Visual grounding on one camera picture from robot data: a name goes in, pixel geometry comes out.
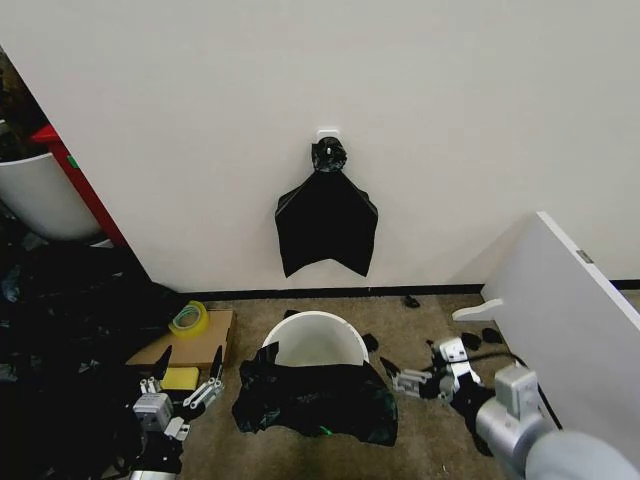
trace white wall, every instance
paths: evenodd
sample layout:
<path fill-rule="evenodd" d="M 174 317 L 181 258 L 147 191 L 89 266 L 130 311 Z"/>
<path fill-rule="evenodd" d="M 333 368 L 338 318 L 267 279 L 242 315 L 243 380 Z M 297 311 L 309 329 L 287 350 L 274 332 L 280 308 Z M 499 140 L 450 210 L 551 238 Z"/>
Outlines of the white wall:
<path fill-rule="evenodd" d="M 540 209 L 640 278 L 638 25 L 634 0 L 5 0 L 0 43 L 155 280 L 380 286 L 483 282 Z M 327 125 L 380 212 L 371 270 L 287 280 L 276 200 Z"/>

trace white trash can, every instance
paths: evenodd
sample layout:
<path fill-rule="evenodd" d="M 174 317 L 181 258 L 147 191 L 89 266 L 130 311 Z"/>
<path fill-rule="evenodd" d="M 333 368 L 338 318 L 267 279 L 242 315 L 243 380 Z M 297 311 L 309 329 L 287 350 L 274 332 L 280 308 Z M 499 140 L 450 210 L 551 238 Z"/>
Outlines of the white trash can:
<path fill-rule="evenodd" d="M 47 240 L 84 241 L 100 225 L 50 153 L 0 162 L 0 200 Z"/>
<path fill-rule="evenodd" d="M 277 365 L 362 365 L 369 361 L 367 347 L 356 329 L 327 312 L 300 312 L 285 318 L 271 330 L 262 346 L 275 342 L 280 342 Z"/>

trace floor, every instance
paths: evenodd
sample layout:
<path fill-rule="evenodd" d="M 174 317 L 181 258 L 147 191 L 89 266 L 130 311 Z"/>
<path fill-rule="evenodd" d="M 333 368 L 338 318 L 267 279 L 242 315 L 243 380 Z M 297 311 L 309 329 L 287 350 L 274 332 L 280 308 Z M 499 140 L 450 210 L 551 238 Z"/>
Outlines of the floor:
<path fill-rule="evenodd" d="M 306 438 L 284 427 L 258 434 L 241 433 L 231 416 L 240 388 L 238 368 L 253 358 L 267 333 L 287 309 L 324 310 L 350 322 L 361 334 L 380 343 L 371 364 L 386 379 L 379 356 L 400 368 L 424 368 L 430 363 L 426 339 L 463 331 L 479 333 L 490 324 L 454 324 L 455 310 L 482 302 L 479 295 L 418 296 L 418 309 L 398 297 L 355 299 L 245 300 L 217 302 L 237 314 L 226 389 L 208 411 L 193 422 L 185 441 L 182 478 L 207 479 L 501 479 L 497 463 L 479 454 L 462 417 L 437 401 L 398 395 L 398 439 L 394 447 L 360 443 L 346 435 Z M 479 353 L 505 348 L 483 344 Z M 489 359 L 474 367 L 485 383 L 508 360 Z"/>
<path fill-rule="evenodd" d="M 640 312 L 640 290 L 621 290 L 620 293 Z"/>

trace cardboard box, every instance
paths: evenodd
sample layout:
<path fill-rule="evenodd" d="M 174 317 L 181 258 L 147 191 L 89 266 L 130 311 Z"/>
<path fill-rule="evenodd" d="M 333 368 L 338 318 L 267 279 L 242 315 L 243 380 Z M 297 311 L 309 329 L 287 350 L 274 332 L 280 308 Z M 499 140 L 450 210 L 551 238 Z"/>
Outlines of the cardboard box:
<path fill-rule="evenodd" d="M 147 345 L 127 360 L 127 365 L 150 368 L 158 361 L 169 345 L 173 345 L 170 367 L 198 367 L 208 375 L 213 357 L 222 345 L 223 369 L 228 364 L 231 339 L 235 325 L 233 310 L 208 310 L 209 325 L 197 337 L 178 338 L 169 331 L 167 334 Z"/>

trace black cloth pile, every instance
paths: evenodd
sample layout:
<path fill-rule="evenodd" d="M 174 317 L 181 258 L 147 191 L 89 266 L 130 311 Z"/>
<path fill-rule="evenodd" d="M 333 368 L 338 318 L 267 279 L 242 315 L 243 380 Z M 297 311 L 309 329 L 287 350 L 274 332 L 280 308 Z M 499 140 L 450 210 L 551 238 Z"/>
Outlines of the black cloth pile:
<path fill-rule="evenodd" d="M 3 472 L 99 478 L 140 440 L 130 408 L 140 377 L 124 363 L 164 335 L 186 301 L 151 282 L 128 250 L 26 250 L 3 225 L 11 227 L 0 225 Z"/>
<path fill-rule="evenodd" d="M 233 416 L 242 432 L 282 425 L 306 436 L 346 433 L 392 446 L 398 432 L 396 402 L 373 367 L 276 365 L 278 344 L 258 350 L 240 366 L 242 388 Z"/>

